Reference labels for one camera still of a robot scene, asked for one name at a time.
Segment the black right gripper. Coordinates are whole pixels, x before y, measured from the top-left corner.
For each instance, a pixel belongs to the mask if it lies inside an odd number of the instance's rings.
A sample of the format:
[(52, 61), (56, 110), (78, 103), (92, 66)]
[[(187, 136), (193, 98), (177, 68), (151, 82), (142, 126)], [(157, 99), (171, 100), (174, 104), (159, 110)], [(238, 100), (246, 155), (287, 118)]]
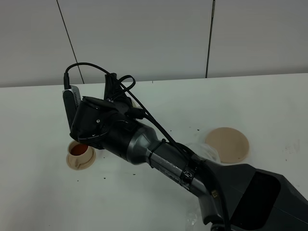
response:
[(132, 100), (121, 83), (131, 78), (117, 79), (116, 73), (105, 74), (104, 100), (84, 96), (70, 128), (75, 141), (109, 151), (126, 151), (135, 132), (135, 122), (125, 116)]

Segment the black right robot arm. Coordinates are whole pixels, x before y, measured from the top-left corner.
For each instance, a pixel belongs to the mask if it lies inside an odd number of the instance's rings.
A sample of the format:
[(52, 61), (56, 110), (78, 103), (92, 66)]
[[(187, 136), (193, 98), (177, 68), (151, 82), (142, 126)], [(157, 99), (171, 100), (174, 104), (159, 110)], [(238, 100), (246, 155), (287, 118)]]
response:
[(106, 74), (104, 98), (80, 96), (64, 76), (63, 100), (70, 136), (108, 150), (134, 165), (147, 163), (195, 195), (213, 231), (305, 231), (308, 202), (282, 175), (248, 164), (223, 166), (199, 157), (167, 133), (117, 79)]

